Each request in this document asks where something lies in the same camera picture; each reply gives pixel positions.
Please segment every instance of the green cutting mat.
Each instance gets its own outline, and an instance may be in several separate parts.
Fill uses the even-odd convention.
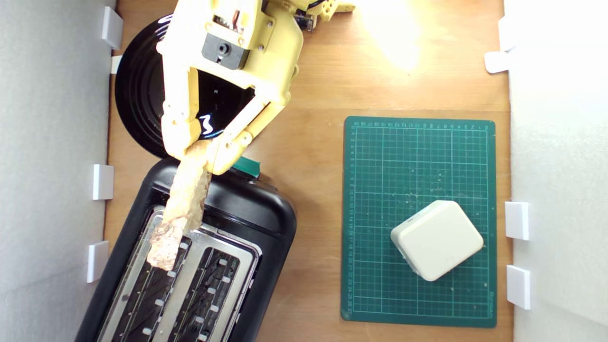
[[[343,319],[495,327],[494,123],[351,116],[344,127]],[[390,231],[434,200],[458,202],[485,244],[427,282]]]

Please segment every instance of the wooden table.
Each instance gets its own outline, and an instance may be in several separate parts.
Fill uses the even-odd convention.
[[[123,49],[176,0],[118,0]],[[246,156],[261,161],[272,184],[293,202],[297,234],[258,341],[512,341],[506,301],[502,203],[510,197],[508,79],[488,75],[483,54],[498,49],[502,0],[366,0],[305,33],[300,74],[288,107]],[[496,122],[498,325],[495,329],[342,321],[340,235],[342,134],[349,115],[491,119]],[[112,243],[145,174],[157,158],[125,131],[112,96],[108,162],[114,199],[106,210]]]

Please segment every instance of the cable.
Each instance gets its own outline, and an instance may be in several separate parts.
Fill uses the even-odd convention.
[[[325,1],[325,0],[317,0],[317,1],[313,2],[312,4],[308,5],[308,9],[318,6],[323,1]]]

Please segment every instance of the screw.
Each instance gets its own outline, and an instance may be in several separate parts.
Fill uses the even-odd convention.
[[[230,45],[222,43],[218,45],[218,54],[225,56],[230,53]]]

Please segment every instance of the white cube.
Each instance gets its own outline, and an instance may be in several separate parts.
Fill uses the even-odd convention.
[[[424,280],[435,281],[483,247],[483,238],[454,201],[434,201],[395,227],[390,238]]]

